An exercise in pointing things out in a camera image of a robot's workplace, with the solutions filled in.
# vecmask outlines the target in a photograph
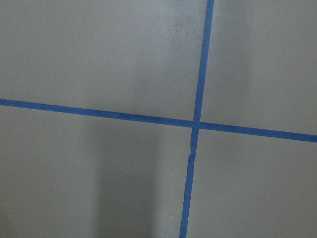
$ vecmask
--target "gray square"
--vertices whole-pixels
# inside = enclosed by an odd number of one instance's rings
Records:
[[[192,119],[206,0],[5,1],[0,98]]]
[[[178,237],[190,129],[0,107],[0,237]]]
[[[202,121],[317,134],[317,1],[215,1]]]
[[[201,130],[188,237],[317,237],[317,144]]]

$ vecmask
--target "painted floor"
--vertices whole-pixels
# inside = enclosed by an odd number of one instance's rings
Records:
[[[316,11],[2,2],[0,237],[317,237]]]

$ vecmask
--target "blue tape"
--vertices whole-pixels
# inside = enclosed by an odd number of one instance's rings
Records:
[[[31,103],[31,102],[14,101],[14,100],[7,100],[7,99],[0,99],[0,105],[17,107],[17,108],[44,110],[44,111],[51,111],[51,112],[70,113],[70,114],[85,115],[85,116],[92,116],[92,117],[140,121],[140,122],[148,122],[148,123],[163,124],[163,125],[174,125],[174,126],[181,126],[181,127],[188,127],[188,128],[197,127],[197,123],[194,123],[193,121],[190,121],[190,120],[160,118],[160,117],[152,117],[152,116],[144,116],[144,115],[136,115],[136,114],[128,114],[128,113],[117,113],[117,112],[92,110],[92,109],[84,109],[84,108],[72,108],[72,107],[65,107],[65,106],[47,105],[47,104],[41,104],[41,103]],[[223,124],[215,124],[215,123],[208,123],[208,122],[200,122],[199,129],[224,131],[224,132],[247,134],[247,135],[258,135],[258,136],[265,136],[265,137],[275,137],[275,138],[289,139],[289,140],[317,142],[317,135],[258,129],[258,128],[234,126],[234,125],[223,125]]]
[[[14,100],[6,100],[6,99],[0,99],[0,105],[18,107],[18,108],[30,108],[30,109],[44,110],[44,111],[50,111],[50,112],[70,113],[70,114],[101,117],[101,118],[113,118],[113,119],[141,121],[141,122],[163,124],[163,125],[193,127],[193,122],[190,120],[160,118],[160,117],[143,116],[143,115],[135,115],[135,114],[128,114],[128,113],[117,113],[117,112],[84,109],[84,108],[72,108],[72,107],[65,107],[65,106],[47,105],[47,104],[41,104],[41,103],[31,103],[31,102],[14,101]]]
[[[250,128],[250,127],[243,127],[243,126],[222,125],[222,124],[214,124],[214,123],[207,123],[207,122],[201,122],[199,127],[200,129],[206,129],[206,130],[216,130],[216,131],[225,131],[225,132],[238,133],[238,134],[275,137],[275,138],[288,139],[288,140],[317,142],[317,135],[300,134],[300,133],[293,133],[293,132],[286,132],[286,131],[257,129],[257,128]]]
[[[191,201],[192,188],[193,188],[194,166],[195,166],[199,125],[200,125],[199,123],[200,123],[201,112],[202,112],[206,68],[207,68],[207,61],[208,61],[212,12],[213,12],[213,0],[207,0],[204,35],[203,35],[202,51],[201,51],[201,57],[200,57],[199,75],[198,75],[198,82],[197,82],[196,100],[195,100],[195,109],[194,109],[194,118],[193,118],[194,124],[192,128],[191,143],[190,143],[191,154],[189,155],[188,164],[187,164],[183,212],[182,212],[182,220],[181,220],[180,231],[179,231],[180,238],[186,238],[186,235],[187,235],[190,201]]]

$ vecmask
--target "blue painter's tape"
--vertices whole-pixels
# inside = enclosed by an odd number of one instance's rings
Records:
[[[183,212],[182,212],[182,220],[181,220],[180,231],[179,231],[180,238],[186,238],[186,235],[187,235],[189,209],[190,209],[190,201],[191,201],[193,178],[194,178],[194,165],[195,165],[197,141],[198,141],[198,134],[199,134],[199,122],[200,122],[201,112],[202,112],[206,68],[207,68],[208,51],[209,51],[209,41],[210,41],[210,34],[211,34],[212,11],[213,11],[213,0],[207,0],[204,35],[203,35],[202,51],[201,51],[201,57],[200,57],[199,75],[198,75],[198,82],[197,82],[196,100],[195,100],[195,109],[194,109],[194,118],[193,118],[194,124],[192,128],[191,144],[190,144],[191,154],[188,158],[187,175],[186,175],[185,191],[184,191]]]
[[[214,124],[214,123],[207,123],[207,122],[201,122],[199,127],[200,129],[205,129],[205,130],[225,131],[225,132],[238,133],[238,134],[275,137],[275,138],[288,139],[288,140],[317,142],[317,135],[300,134],[300,133],[293,133],[293,132],[286,132],[286,131],[257,129],[257,128],[251,128],[251,127],[222,125],[222,124]]]
[[[193,188],[194,165],[195,165],[195,158],[196,158],[198,134],[199,134],[199,129],[193,128],[191,141],[190,141],[191,153],[188,157],[188,164],[187,164],[183,212],[182,212],[182,220],[181,220],[180,232],[179,232],[180,238],[185,238],[187,234],[188,216],[189,216],[189,208],[190,208],[190,201],[191,201],[192,188]]]
[[[208,61],[209,42],[211,34],[211,22],[212,22],[213,0],[207,1],[204,35],[202,43],[202,51],[200,56],[199,74],[196,91],[196,101],[194,109],[194,121],[199,122],[202,112],[203,95],[205,87],[205,77]]]
[[[6,100],[6,99],[0,99],[0,105],[18,107],[18,108],[37,109],[37,110],[44,110],[44,111],[50,111],[50,112],[70,113],[70,114],[101,117],[101,118],[113,118],[113,119],[141,121],[141,122],[163,124],[163,125],[193,127],[193,122],[189,120],[160,118],[160,117],[135,115],[135,114],[128,114],[128,113],[117,113],[117,112],[84,109],[84,108],[72,108],[72,107],[65,107],[65,106],[47,105],[47,104],[41,104],[41,103],[31,103],[31,102],[14,101],[14,100]]]

